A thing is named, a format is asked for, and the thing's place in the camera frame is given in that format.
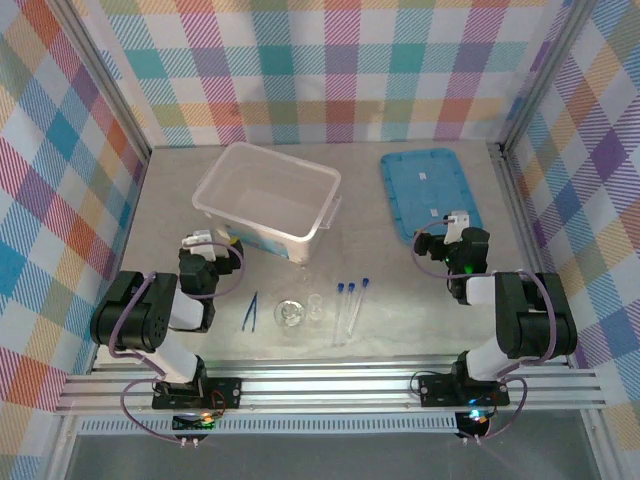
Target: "blue tray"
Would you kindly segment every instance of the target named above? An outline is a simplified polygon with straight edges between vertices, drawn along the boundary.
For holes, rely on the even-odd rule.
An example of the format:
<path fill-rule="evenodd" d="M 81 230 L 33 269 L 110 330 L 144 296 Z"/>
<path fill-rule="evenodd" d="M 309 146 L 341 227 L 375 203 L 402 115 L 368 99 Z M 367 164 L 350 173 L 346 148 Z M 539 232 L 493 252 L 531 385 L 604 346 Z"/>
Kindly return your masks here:
<path fill-rule="evenodd" d="M 390 153 L 380 163 L 396 229 L 404 243 L 411 244 L 416 230 L 442 220 L 453 210 L 466 210 L 471 226 L 482 228 L 473 194 L 453 151 L 436 148 Z M 429 229 L 434 235 L 446 232 L 446 225 Z"/>

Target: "container label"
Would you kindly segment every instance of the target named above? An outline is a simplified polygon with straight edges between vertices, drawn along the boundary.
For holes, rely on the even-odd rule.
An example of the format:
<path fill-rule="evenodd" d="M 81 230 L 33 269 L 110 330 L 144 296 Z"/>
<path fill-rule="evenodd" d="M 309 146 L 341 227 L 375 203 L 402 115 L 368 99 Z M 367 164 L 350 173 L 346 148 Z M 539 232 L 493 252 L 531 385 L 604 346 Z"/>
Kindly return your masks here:
<path fill-rule="evenodd" d="M 274 255 L 278 255 L 279 257 L 284 257 L 289 260 L 289 253 L 287 252 L 287 247 L 285 247 L 284 244 L 276 240 L 261 238 L 258 235 L 249 232 L 236 230 L 230 225 L 225 225 L 225 228 L 227 229 L 227 233 L 230 237 L 238 237 L 245 245 L 259 248 L 260 250 L 273 253 Z"/>

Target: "plastic storage container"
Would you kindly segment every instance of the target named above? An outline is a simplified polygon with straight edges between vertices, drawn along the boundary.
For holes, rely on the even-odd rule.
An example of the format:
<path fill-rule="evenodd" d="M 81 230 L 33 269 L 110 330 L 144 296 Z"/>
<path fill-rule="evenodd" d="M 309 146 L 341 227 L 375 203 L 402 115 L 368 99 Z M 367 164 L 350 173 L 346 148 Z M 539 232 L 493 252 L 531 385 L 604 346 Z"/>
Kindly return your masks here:
<path fill-rule="evenodd" d="M 191 200 L 220 235 L 304 265 L 335 217 L 339 184 L 333 168 L 234 143 Z"/>

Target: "plaid wall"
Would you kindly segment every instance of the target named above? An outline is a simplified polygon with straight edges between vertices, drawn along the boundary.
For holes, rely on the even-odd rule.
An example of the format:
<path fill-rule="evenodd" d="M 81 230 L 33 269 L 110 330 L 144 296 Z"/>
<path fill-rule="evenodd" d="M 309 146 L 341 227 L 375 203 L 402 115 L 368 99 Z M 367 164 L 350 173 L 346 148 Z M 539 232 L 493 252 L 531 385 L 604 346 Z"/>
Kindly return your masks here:
<path fill-rule="evenodd" d="M 497 139 L 571 0 L 75 0 L 151 143 Z"/>
<path fill-rule="evenodd" d="M 640 474 L 640 1 L 600 0 L 516 149 L 544 262 Z"/>
<path fill-rule="evenodd" d="M 31 479 L 143 164 L 45 0 L 0 12 L 0 479 Z"/>

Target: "cable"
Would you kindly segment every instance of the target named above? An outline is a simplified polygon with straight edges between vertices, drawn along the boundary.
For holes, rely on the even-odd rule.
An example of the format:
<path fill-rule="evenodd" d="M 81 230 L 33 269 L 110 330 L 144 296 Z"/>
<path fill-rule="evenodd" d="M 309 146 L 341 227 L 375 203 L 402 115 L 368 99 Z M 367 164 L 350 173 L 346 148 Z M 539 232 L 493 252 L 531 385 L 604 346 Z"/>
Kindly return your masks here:
<path fill-rule="evenodd" d="M 414 395 L 418 395 L 420 396 L 419 392 L 416 392 L 416 390 L 413 388 L 413 381 L 415 380 L 415 378 L 420 375 L 421 373 L 428 373 L 430 375 L 442 375 L 441 373 L 438 372 L 434 372 L 433 370 L 419 370 L 416 373 L 414 373 L 413 375 L 411 375 L 411 380 L 409 380 L 409 390 L 411 390 L 411 392 Z"/>
<path fill-rule="evenodd" d="M 111 336 L 109 337 L 108 345 L 109 345 L 109 354 L 113 358 L 135 358 L 136 360 L 139 360 L 142 363 L 144 363 L 147 367 L 149 367 L 151 370 L 156 372 L 159 376 L 164 377 L 165 375 L 164 370 L 162 370 L 158 365 L 156 365 L 153 361 L 146 358 L 144 355 L 141 355 L 136 351 L 133 351 L 131 353 L 116 352 L 116 342 L 118 341 L 118 335 L 120 334 L 122 325 L 127 320 L 127 317 L 131 313 L 131 310 L 133 310 L 133 307 L 136 306 L 136 304 L 138 303 L 138 300 L 140 300 L 144 292 L 147 291 L 147 288 L 149 288 L 149 285 L 151 285 L 151 283 L 155 280 L 155 278 L 156 278 L 156 272 L 151 272 L 149 275 L 147 275 L 147 277 L 142 282 L 142 285 L 140 285 L 140 288 L 138 288 L 138 291 L 133 295 L 133 297 L 131 297 L 131 300 L 129 301 L 127 306 L 124 307 L 124 310 L 122 310 L 120 317 L 118 317 L 118 321 L 113 327 L 113 331 L 111 332 Z"/>
<path fill-rule="evenodd" d="M 201 246 L 201 245 L 213 245 L 213 246 L 217 245 L 217 246 L 221 246 L 221 247 L 228 248 L 229 250 L 231 250 L 231 252 L 233 252 L 238 257 L 238 259 L 240 260 L 240 275 L 239 275 L 238 279 L 236 280 L 236 282 L 230 288 L 228 288 L 226 290 L 223 290 L 222 292 L 216 292 L 216 293 L 208 294 L 208 295 L 189 295 L 189 296 L 191 298 L 193 298 L 193 299 L 199 300 L 199 299 L 205 299 L 205 298 L 219 297 L 221 295 L 226 295 L 226 294 L 232 292 L 233 290 L 235 290 L 235 288 L 240 284 L 240 281 L 244 277 L 244 272 L 245 272 L 244 258 L 242 257 L 242 255 L 240 255 L 240 252 L 236 248 L 234 248 L 234 247 L 232 247 L 230 245 L 224 245 L 224 244 L 218 243 L 218 242 L 201 242 L 201 243 L 197 243 L 197 244 L 190 245 L 190 246 L 197 247 L 197 246 Z M 142 297 L 144 292 L 147 291 L 147 289 L 149 288 L 151 283 L 155 280 L 156 275 L 157 275 L 156 272 L 151 272 L 149 275 L 147 275 L 147 277 L 142 282 L 142 285 L 140 285 L 140 288 L 138 288 L 138 290 L 133 295 L 133 297 L 131 297 L 131 300 L 129 301 L 127 306 L 124 308 L 124 310 L 122 310 L 122 313 L 120 314 L 120 317 L 118 318 L 118 321 L 116 322 L 115 326 L 113 327 L 113 331 L 111 332 L 111 336 L 109 337 L 109 344 L 108 344 L 109 345 L 109 354 L 113 358 L 134 358 L 136 360 L 140 360 L 147 367 L 149 367 L 151 370 L 153 370 L 154 372 L 156 372 L 158 374 L 157 378 L 143 378 L 143 379 L 139 379 L 139 380 L 134 380 L 131 383 L 129 383 L 129 385 L 127 385 L 124 388 L 124 390 L 122 390 L 122 393 L 120 394 L 120 407 L 122 408 L 122 413 L 124 413 L 124 415 L 129 420 L 131 420 L 131 422 L 133 422 L 137 427 L 141 428 L 142 430 L 144 430 L 148 434 L 152 435 L 153 437 L 159 438 L 161 440 L 166 440 L 167 442 L 184 445 L 184 443 L 182 441 L 178 440 L 175 437 L 168 436 L 168 435 L 163 435 L 163 434 L 158 433 L 158 432 L 156 432 L 154 430 L 151 430 L 147 426 L 143 425 L 139 420 L 135 419 L 135 417 L 131 414 L 131 412 L 129 412 L 129 410 L 127 409 L 127 406 L 125 404 L 125 397 L 127 396 L 127 393 L 129 392 L 129 390 L 131 390 L 133 387 L 135 387 L 136 385 L 139 385 L 141 383 L 157 383 L 157 382 L 161 382 L 161 381 L 164 380 L 164 377 L 166 376 L 166 372 L 164 370 L 162 370 L 162 368 L 160 368 L 152 360 L 150 360 L 149 358 L 147 358 L 144 355 L 140 354 L 139 352 L 136 352 L 135 350 L 132 351 L 131 353 L 124 353 L 124 352 L 123 353 L 118 353 L 118 352 L 116 352 L 116 342 L 118 340 L 118 335 L 120 333 L 120 330 L 122 329 L 122 325 L 127 320 L 127 317 L 131 313 L 131 310 L 133 310 L 133 307 L 135 307 L 135 305 L 138 303 L 138 300 L 140 300 L 140 298 Z M 223 400 L 222 413 L 224 413 L 224 411 L 226 410 L 226 403 L 225 403 L 224 395 L 222 395 L 220 392 L 217 392 L 217 393 L 218 393 L 218 395 L 220 395 L 222 397 L 222 400 Z"/>
<path fill-rule="evenodd" d="M 143 425 L 142 422 L 140 422 L 140 420 L 137 420 L 133 415 L 131 415 L 131 412 L 129 412 L 129 409 L 127 408 L 127 406 L 124 403 L 124 399 L 127 396 L 127 392 L 129 392 L 129 390 L 131 390 L 136 385 L 139 385 L 141 383 L 156 383 L 156 382 L 158 382 L 160 380 L 161 379 L 158 379 L 158 378 L 141 378 L 139 380 L 134 380 L 129 385 L 124 387 L 124 390 L 122 390 L 122 393 L 120 394 L 120 407 L 122 408 L 122 413 L 124 413 L 125 417 L 127 417 L 136 426 L 138 426 L 138 428 L 141 428 L 142 430 L 147 432 L 149 435 L 151 435 L 151 436 L 153 436 L 155 438 L 159 438 L 160 440 L 166 440 L 167 442 L 177 443 L 179 445 L 182 445 L 182 442 L 180 440 L 178 440 L 177 438 L 170 437 L 169 435 L 163 435 L 162 433 L 158 433 L 158 432 L 156 432 L 154 430 L 151 430 L 149 427 Z"/>
<path fill-rule="evenodd" d="M 468 439 L 475 440 L 476 445 L 480 449 L 484 450 L 485 453 L 491 455 L 495 460 L 497 460 L 502 465 L 504 465 L 509 470 L 511 470 L 513 473 L 515 473 L 516 477 L 513 477 L 513 478 L 527 478 L 527 479 L 531 478 L 522 471 L 522 468 L 518 468 L 516 465 L 512 464 L 506 458 L 504 458 L 502 455 L 499 455 L 497 452 L 494 452 L 484 442 L 480 442 L 480 438 L 476 438 L 473 435 L 469 435 L 467 432 L 460 432 L 460 434 L 465 437 L 463 440 L 463 445 L 466 445 L 466 442 L 468 441 Z"/>
<path fill-rule="evenodd" d="M 222 411 L 216 411 L 216 399 L 213 398 L 214 395 L 218 395 L 222 399 Z M 227 411 L 227 400 L 224 398 L 224 395 L 220 393 L 218 390 L 214 390 L 211 392 L 211 399 L 213 400 L 213 413 L 214 415 L 218 415 L 222 417 L 224 412 Z"/>
<path fill-rule="evenodd" d="M 201 247 L 201 246 L 204 246 L 204 245 L 211 245 L 211 246 L 214 246 L 214 247 L 223 247 L 223 248 L 226 248 L 227 250 L 230 250 L 233 254 L 235 254 L 235 256 L 238 257 L 238 260 L 240 260 L 240 275 L 238 276 L 238 279 L 236 280 L 236 282 L 233 285 L 231 285 L 229 288 L 227 288 L 226 290 L 223 290 L 221 292 L 207 293 L 205 295 L 189 295 L 189 294 L 185 294 L 189 298 L 193 298 L 194 300 L 206 300 L 206 299 L 209 299 L 209 298 L 216 298 L 216 297 L 221 297 L 222 295 L 227 295 L 228 293 L 233 292 L 236 289 L 236 287 L 238 285 L 240 285 L 240 282 L 244 278 L 244 271 L 245 271 L 244 258 L 242 257 L 240 252 L 235 247 L 232 247 L 231 245 L 225 245 L 224 243 L 220 243 L 220 242 L 200 242 L 200 243 L 194 243 L 194 244 L 189 245 L 189 248 Z"/>
<path fill-rule="evenodd" d="M 489 440 L 491 438 L 497 437 L 501 433 L 504 433 L 505 430 L 510 428 L 515 423 L 515 421 L 518 419 L 518 417 L 522 413 L 522 409 L 524 408 L 524 404 L 527 401 L 527 394 L 529 392 L 529 386 L 527 385 L 527 382 L 525 381 L 525 379 L 523 377 L 509 377 L 508 379 L 506 379 L 502 383 L 507 384 L 507 383 L 513 382 L 513 381 L 518 381 L 518 382 L 522 383 L 522 398 L 520 399 L 520 403 L 518 404 L 518 408 L 516 408 L 516 411 L 513 413 L 513 415 L 511 416 L 511 418 L 509 419 L 509 421 L 507 423 L 505 423 L 497 431 L 495 431 L 493 433 L 490 433 L 490 434 L 488 433 L 487 435 L 482 437 L 483 440 Z M 475 437 L 469 435 L 467 432 L 463 432 L 462 430 L 460 430 L 460 434 L 464 435 L 465 437 L 468 437 L 468 438 L 475 438 Z"/>
<path fill-rule="evenodd" d="M 411 242 L 411 259 L 413 260 L 413 263 L 418 267 L 418 269 L 421 272 L 423 272 L 423 273 L 425 273 L 425 274 L 427 274 L 427 275 L 429 275 L 431 277 L 446 279 L 447 280 L 447 285 L 448 285 L 448 282 L 450 280 L 455 280 L 457 278 L 491 277 L 491 276 L 494 276 L 496 273 L 500 273 L 500 272 L 491 272 L 491 273 L 473 273 L 473 274 L 463 273 L 463 274 L 456 274 L 456 275 L 450 275 L 450 274 L 442 275 L 442 274 L 430 272 L 429 270 L 427 270 L 426 268 L 422 267 L 418 263 L 418 255 L 415 252 L 415 245 L 416 245 L 416 242 L 417 242 L 418 237 L 420 236 L 420 234 L 423 233 L 425 230 L 429 229 L 430 227 L 434 226 L 434 225 L 446 225 L 446 224 L 451 223 L 452 221 L 453 220 L 443 220 L 443 221 L 439 221 L 439 222 L 430 223 L 426 227 L 418 230 L 418 232 L 416 232 L 416 234 L 413 236 L 413 241 Z M 538 291 L 540 292 L 540 294 L 542 295 L 542 298 L 544 300 L 545 308 L 547 309 L 547 313 L 549 315 L 549 346 L 547 347 L 547 350 L 544 353 L 544 355 L 542 355 L 540 358 L 538 358 L 536 360 L 523 360 L 523 361 L 520 361 L 518 363 L 515 363 L 513 365 L 510 365 L 510 366 L 500 370 L 496 374 L 496 378 L 498 378 L 498 380 L 503 379 L 505 377 L 505 375 L 507 375 L 507 374 L 513 372 L 514 370 L 518 369 L 520 367 L 520 365 L 542 365 L 544 362 L 546 362 L 547 360 L 549 360 L 553 356 L 553 353 L 555 352 L 555 349 L 556 349 L 556 343 L 557 343 L 557 340 L 558 340 L 558 331 L 557 331 L 558 327 L 557 327 L 557 324 L 556 324 L 556 314 L 555 314 L 555 312 L 553 310 L 553 304 L 551 302 L 551 297 L 549 296 L 549 292 L 545 288 L 545 286 L 542 283 L 542 281 L 534 273 L 527 272 L 527 271 L 524 271 L 522 269 L 517 270 L 517 272 L 529 277 L 533 281 L 533 283 L 536 285 L 536 287 L 538 288 Z M 509 419 L 509 421 L 501 429 L 499 429 L 498 431 L 493 432 L 493 433 L 488 434 L 488 435 L 485 435 L 485 437 L 484 437 L 485 439 L 493 438 L 493 437 L 501 434 L 502 432 L 504 432 L 511 425 L 513 425 L 513 422 L 515 422 L 515 420 L 520 415 L 520 412 L 524 408 L 524 404 L 525 404 L 525 402 L 527 400 L 527 392 L 528 392 L 527 382 L 522 377 L 511 377 L 508 380 L 503 381 L 503 383 L 506 384 L 506 383 L 514 381 L 514 380 L 522 382 L 523 392 L 522 392 L 522 399 L 520 400 L 520 404 L 518 405 L 518 408 L 516 409 L 516 411 L 513 414 L 513 416 Z M 495 411 L 492 414 L 492 416 L 495 415 L 495 412 L 497 412 L 497 403 L 496 403 Z"/>
<path fill-rule="evenodd" d="M 460 273 L 460 274 L 456 274 L 456 275 L 443 275 L 440 273 L 434 273 L 431 272 L 429 270 L 427 270 L 426 268 L 424 268 L 422 265 L 420 265 L 418 263 L 418 254 L 415 252 L 415 245 L 416 242 L 418 240 L 418 237 L 420 236 L 421 233 L 423 233 L 425 230 L 433 227 L 434 225 L 446 225 L 453 222 L 453 220 L 441 220 L 438 222 L 432 222 L 429 225 L 427 225 L 426 227 L 421 228 L 420 230 L 418 230 L 416 232 L 416 234 L 413 236 L 413 241 L 411 242 L 411 259 L 413 260 L 413 263 L 416 265 L 416 267 L 418 267 L 418 269 L 431 276 L 431 277 L 435 277 L 435 278 L 442 278 L 442 279 L 446 279 L 447 281 L 449 280 L 455 280 L 458 278 L 473 278 L 473 277 L 492 277 L 494 276 L 496 273 L 511 273 L 511 272 L 491 272 L 491 273 Z M 512 371 L 516 370 L 521 364 L 522 365 L 542 365 L 544 362 L 546 362 L 547 360 L 549 360 L 552 356 L 553 353 L 556 349 L 556 343 L 558 340 L 558 326 L 556 325 L 556 314 L 553 310 L 553 304 L 551 303 L 551 297 L 549 296 L 549 292 L 547 291 L 547 289 L 545 288 L 544 284 L 542 283 L 542 281 L 534 274 L 531 272 L 526 272 L 522 269 L 517 270 L 517 273 L 521 273 L 523 275 L 526 275 L 527 277 L 529 277 L 533 283 L 536 285 L 536 287 L 538 287 L 538 290 L 540 291 L 540 294 L 542 295 L 542 299 L 544 300 L 544 305 L 545 308 L 547 309 L 547 313 L 549 314 L 549 346 L 547 347 L 547 351 L 544 353 L 544 355 L 542 355 L 539 359 L 537 360 L 523 360 L 522 362 L 518 362 L 514 365 L 511 365 L 503 370 L 501 370 L 500 372 L 498 372 L 498 374 L 496 375 L 498 379 L 504 377 L 505 375 L 507 375 L 508 373 L 511 373 Z"/>

